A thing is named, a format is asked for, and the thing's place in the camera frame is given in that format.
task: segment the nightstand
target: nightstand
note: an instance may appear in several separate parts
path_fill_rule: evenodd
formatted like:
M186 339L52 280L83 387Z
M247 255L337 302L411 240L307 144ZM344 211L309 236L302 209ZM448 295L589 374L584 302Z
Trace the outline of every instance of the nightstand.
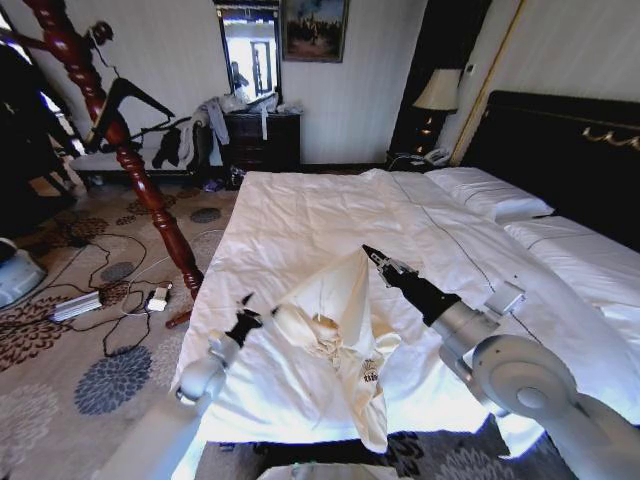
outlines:
M244 173L251 170L300 170L300 115L270 113L267 116L267 140L262 139L259 113L228 113L224 120L230 142L222 146L221 153L228 189L240 188Z
M391 172L402 171L425 173L439 167L424 159L409 157L408 153L387 152L387 164L385 168Z

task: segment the white bedsheet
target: white bedsheet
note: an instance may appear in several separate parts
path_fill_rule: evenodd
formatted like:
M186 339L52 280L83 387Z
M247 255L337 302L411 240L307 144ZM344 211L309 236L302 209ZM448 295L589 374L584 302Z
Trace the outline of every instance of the white bedsheet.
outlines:
M362 243L418 268L472 307L491 294L489 284L507 279L522 286L527 300L519 320L569 365L579 390L640 422L639 362L618 333L499 226L414 173L250 173L195 302L176 378L206 354L210 329L235 323L243 295L256 292L250 307L267 312L283 293ZM385 288L373 265L369 275L374 323L387 319L404 341L380 375L389 433L476 431L487 412L438 358L438 335L397 289ZM501 323L499 333L529 335L512 317ZM500 422L512 454L541 431L515 423ZM225 442L357 438L330 365L290 347L273 325L249 335L200 434Z

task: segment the mirror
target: mirror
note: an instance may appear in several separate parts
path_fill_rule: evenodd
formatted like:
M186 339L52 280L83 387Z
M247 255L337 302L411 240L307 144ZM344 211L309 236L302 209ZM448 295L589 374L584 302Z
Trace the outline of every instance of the mirror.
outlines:
M280 92L278 3L216 7L231 91L247 103Z

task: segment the carpet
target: carpet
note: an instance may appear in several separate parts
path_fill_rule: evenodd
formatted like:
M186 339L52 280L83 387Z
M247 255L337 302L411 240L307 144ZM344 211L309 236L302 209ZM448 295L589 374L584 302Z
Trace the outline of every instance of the carpet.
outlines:
M162 190L205 271L236 192L178 185ZM0 478L90 479L167 391L186 325L167 330L164 322L192 302L173 263L155 265L166 256L164 244L128 187L94 188L16 240L49 273L33 298L0 310ZM125 311L146 299L155 284L173 284L167 309L151 314L148 329L144 312L121 318L131 280ZM42 320L55 304L96 288L104 304L100 310L66 325ZM209 444L197 478L255 479L270 466L309 461L393 466L416 479L575 478L547 437L519 459L501 459L506 453L490 418L475 434L390 435L384 455L359 441Z

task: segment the picture frame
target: picture frame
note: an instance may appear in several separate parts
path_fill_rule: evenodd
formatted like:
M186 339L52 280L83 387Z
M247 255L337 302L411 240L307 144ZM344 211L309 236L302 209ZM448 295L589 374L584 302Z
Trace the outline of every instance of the picture frame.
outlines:
M282 0L282 59L341 63L349 0Z

